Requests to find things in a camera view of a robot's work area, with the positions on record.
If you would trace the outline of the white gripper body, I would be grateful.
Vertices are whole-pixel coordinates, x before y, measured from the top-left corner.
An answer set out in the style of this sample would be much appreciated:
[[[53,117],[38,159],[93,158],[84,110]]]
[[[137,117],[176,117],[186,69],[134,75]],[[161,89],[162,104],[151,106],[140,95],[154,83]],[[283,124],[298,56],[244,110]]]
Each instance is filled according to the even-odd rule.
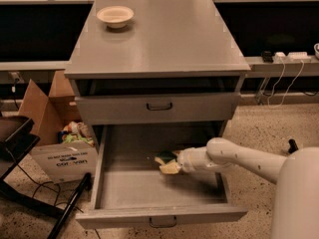
[[[205,147],[192,147],[179,153],[177,167],[185,173],[202,172],[212,168],[212,160]]]

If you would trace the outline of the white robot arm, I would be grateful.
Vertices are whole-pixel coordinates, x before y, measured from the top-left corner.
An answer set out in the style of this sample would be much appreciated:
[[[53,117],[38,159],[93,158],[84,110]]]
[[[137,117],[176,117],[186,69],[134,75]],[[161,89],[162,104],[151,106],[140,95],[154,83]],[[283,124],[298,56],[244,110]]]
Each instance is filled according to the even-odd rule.
[[[203,147],[163,151],[155,161],[163,174],[223,171],[232,164],[276,185],[270,239],[319,239],[319,148],[288,156],[214,137]]]

